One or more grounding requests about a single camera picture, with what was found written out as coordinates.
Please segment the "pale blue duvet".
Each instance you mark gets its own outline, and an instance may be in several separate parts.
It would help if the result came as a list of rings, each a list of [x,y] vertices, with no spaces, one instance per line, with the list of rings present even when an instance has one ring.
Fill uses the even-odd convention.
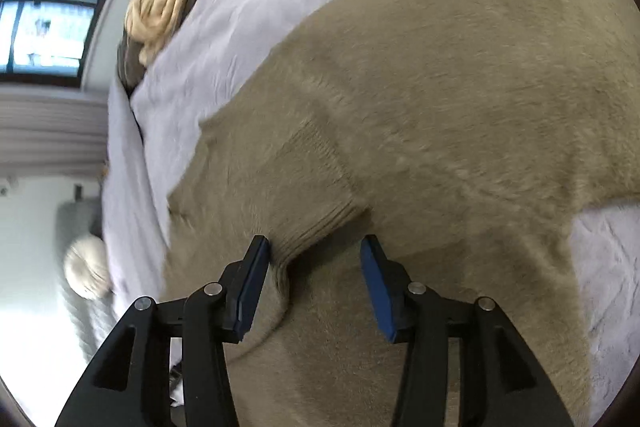
[[[140,130],[116,80],[108,91],[107,175],[102,188],[102,235],[118,317],[139,297],[165,291],[167,245],[160,231]]]

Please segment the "grey curtain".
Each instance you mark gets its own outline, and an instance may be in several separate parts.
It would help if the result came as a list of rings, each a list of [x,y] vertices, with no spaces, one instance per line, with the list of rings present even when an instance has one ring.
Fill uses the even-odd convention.
[[[99,176],[107,149],[103,101],[1,98],[1,176]]]

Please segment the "olive knit sweater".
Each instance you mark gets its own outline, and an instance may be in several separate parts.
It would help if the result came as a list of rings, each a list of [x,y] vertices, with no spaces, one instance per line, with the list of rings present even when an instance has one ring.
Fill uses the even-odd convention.
[[[589,345],[568,236],[639,195],[634,0],[333,0],[201,125],[168,199],[168,298],[241,258],[271,274],[228,350],[244,426],[385,426],[404,352],[363,236],[440,295],[494,298],[578,426]]]

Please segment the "round white pleated cushion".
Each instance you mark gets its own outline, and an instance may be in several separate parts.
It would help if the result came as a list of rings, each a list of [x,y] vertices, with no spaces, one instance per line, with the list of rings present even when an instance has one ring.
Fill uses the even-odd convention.
[[[68,246],[63,271],[70,289],[86,300],[104,298],[112,289],[106,246],[93,234],[78,237]]]

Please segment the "lavender fleece blanket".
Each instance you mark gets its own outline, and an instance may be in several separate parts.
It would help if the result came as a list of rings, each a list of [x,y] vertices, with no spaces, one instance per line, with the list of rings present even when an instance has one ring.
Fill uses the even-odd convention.
[[[170,249],[168,199],[194,156],[201,125],[226,106],[270,52],[333,0],[196,0],[132,98],[160,226]],[[588,426],[608,408],[636,354],[630,280],[634,268],[608,243],[631,200],[589,207],[568,236],[589,345]],[[164,261],[164,280],[166,279]]]

